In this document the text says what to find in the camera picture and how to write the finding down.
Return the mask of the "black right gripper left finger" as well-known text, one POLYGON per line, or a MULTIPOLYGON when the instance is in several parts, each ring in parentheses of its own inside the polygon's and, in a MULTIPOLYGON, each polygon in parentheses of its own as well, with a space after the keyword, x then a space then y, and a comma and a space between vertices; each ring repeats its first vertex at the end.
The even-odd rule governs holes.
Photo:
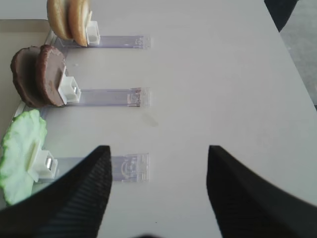
POLYGON ((112 185, 111 151, 98 146, 51 185, 0 212, 2 238, 95 238, 112 185))

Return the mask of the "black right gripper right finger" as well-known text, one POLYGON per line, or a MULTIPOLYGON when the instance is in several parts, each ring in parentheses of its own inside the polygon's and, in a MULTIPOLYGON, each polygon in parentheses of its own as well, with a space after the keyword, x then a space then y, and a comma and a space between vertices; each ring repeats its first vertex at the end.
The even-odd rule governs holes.
POLYGON ((207 192, 224 238, 315 238, 317 208, 266 181, 221 146, 208 153, 207 192))

